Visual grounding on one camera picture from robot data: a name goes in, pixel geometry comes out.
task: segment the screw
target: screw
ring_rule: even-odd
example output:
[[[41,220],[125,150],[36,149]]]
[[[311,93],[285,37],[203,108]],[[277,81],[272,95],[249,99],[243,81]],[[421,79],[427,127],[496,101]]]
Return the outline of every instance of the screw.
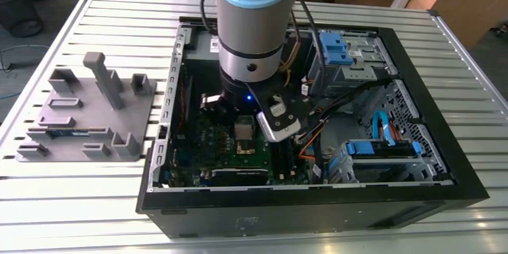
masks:
[[[247,70],[248,71],[255,71],[257,69],[257,65],[256,64],[248,64],[247,65]]]

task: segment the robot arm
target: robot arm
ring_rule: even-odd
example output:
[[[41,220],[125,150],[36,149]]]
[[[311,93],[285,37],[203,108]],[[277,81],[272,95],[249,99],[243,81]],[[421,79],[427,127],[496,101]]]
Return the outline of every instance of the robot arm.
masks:
[[[299,118],[307,115],[301,112],[303,99],[284,88],[277,75],[293,2],[217,0],[223,86],[229,97],[244,98],[249,94],[256,99],[257,120],[272,142],[299,131]]]

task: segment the motherboard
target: motherboard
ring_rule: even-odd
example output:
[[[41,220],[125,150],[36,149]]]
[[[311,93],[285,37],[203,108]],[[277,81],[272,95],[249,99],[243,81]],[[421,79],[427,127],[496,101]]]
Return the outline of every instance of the motherboard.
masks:
[[[213,123],[204,112],[195,117],[185,145],[168,153],[160,182],[169,187],[307,184],[308,166],[296,160],[293,143],[269,143],[252,115],[232,126]]]

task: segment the slotted aluminum table surface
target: slotted aluminum table surface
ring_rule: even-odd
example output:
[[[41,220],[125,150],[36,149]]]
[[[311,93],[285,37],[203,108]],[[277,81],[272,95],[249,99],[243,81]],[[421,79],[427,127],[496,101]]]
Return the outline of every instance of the slotted aluminum table surface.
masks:
[[[92,77],[103,52],[120,78],[157,80],[144,151],[156,136],[180,16],[199,0],[80,0],[0,127],[0,251],[93,253],[499,253],[508,249],[507,103],[439,17],[425,11],[309,4],[317,23],[389,27],[452,127],[491,199],[399,230],[171,240],[135,212],[137,162],[20,163],[13,159],[48,97],[56,67]],[[205,11],[215,16],[215,0]],[[303,9],[295,6],[300,22]]]

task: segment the cable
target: cable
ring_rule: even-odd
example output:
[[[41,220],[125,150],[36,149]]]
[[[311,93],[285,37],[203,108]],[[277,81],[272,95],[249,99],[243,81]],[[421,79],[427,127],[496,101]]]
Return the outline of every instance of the cable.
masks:
[[[15,96],[19,96],[21,93],[15,93],[13,95],[5,95],[5,96],[1,96],[0,99],[7,99],[7,98],[13,98]]]
[[[12,68],[5,68],[5,66],[3,65],[3,51],[0,51],[0,66],[1,66],[1,71],[8,74],[9,72],[13,71]]]
[[[184,81],[183,80],[180,80],[180,107],[181,107],[181,116],[180,116],[180,122],[176,128],[176,136],[177,136],[177,133],[180,132],[181,125],[184,124],[184,121],[185,121],[185,99],[184,99]]]
[[[285,77],[284,87],[288,86],[288,84],[289,84],[289,80],[291,80],[291,70],[285,70],[285,72],[288,73],[288,75],[287,75],[287,77]]]
[[[203,21],[203,25],[205,26],[205,29],[208,30],[208,32],[213,35],[213,36],[217,36],[219,33],[217,33],[217,30],[215,30],[209,24],[208,24],[208,19],[207,19],[207,15],[205,15],[205,0],[201,0],[199,2],[199,10],[201,12],[201,21]]]
[[[317,96],[316,96],[316,98],[319,99],[323,96],[324,69],[327,68],[327,66],[324,65],[323,43],[321,43],[321,39],[319,37],[319,33],[317,33],[317,29],[316,29],[316,23],[315,23],[315,20],[312,18],[311,11],[307,7],[305,1],[304,0],[299,0],[299,1],[301,4],[301,8],[305,12],[307,18],[309,19],[312,39],[313,39],[315,44],[316,44],[316,54],[317,54],[317,60],[320,63],[319,70],[321,72],[320,73],[321,76],[319,77]]]
[[[289,69],[291,65],[295,62],[296,56],[299,54],[300,46],[301,46],[300,30],[299,30],[299,27],[296,25],[296,18],[295,18],[293,10],[291,11],[291,22],[293,23],[293,26],[295,26],[296,42],[293,45],[293,49],[291,50],[288,61],[287,62],[283,62],[283,60],[280,61],[283,63],[283,66],[279,68],[280,71],[285,71],[287,69]]]
[[[324,116],[328,115],[328,113],[331,112],[332,109],[337,109],[339,107],[341,107],[345,104],[348,104],[349,102],[352,102],[355,99],[355,96],[357,94],[360,94],[361,92],[364,92],[365,90],[368,90],[376,86],[384,86],[384,85],[389,84],[397,78],[399,78],[397,76],[389,76],[385,79],[376,80],[376,81],[368,81],[368,82],[363,83],[361,85],[359,85],[344,96],[339,97],[337,99],[335,99],[332,101],[332,103],[328,105],[328,107],[325,107],[325,109],[323,110],[320,119],[323,119]]]
[[[321,132],[317,133],[316,139],[312,142],[312,146],[315,148],[315,166],[319,167],[319,175],[316,174],[315,170],[312,172],[312,183],[313,184],[323,184],[323,167],[324,167],[324,161],[323,161],[323,152],[321,152]]]
[[[323,128],[315,133],[315,135],[312,136],[311,140],[307,142],[305,147],[303,147],[303,149],[301,149],[301,151],[299,153],[299,158],[301,158],[304,156],[303,153],[305,152],[307,148],[311,146],[313,140],[316,139],[316,137],[317,137],[319,133],[321,133],[321,131],[323,131]]]
[[[319,115],[319,121],[317,121],[316,125],[312,126],[309,131],[304,132],[301,135],[297,136],[299,140],[304,139],[317,128],[324,126],[324,124],[327,123],[327,120],[331,117],[331,112],[333,110],[339,109],[345,104],[348,104],[349,102],[352,102],[355,100],[355,97],[357,94],[360,94],[363,91],[365,91],[365,90],[368,90],[376,86],[387,85],[388,83],[391,83],[397,78],[399,78],[397,76],[391,76],[391,77],[381,79],[381,80],[368,81],[368,82],[363,83],[361,85],[359,85],[345,95],[343,95],[337,99],[335,99],[332,101],[332,103],[323,109],[323,112]]]
[[[49,46],[45,46],[45,45],[17,45],[17,46],[8,47],[4,50],[0,50],[0,67],[1,67],[1,71],[5,74],[12,72],[13,69],[12,68],[5,68],[5,66],[3,65],[3,53],[9,51],[9,50],[19,49],[19,48],[47,48],[47,49],[49,49]]]

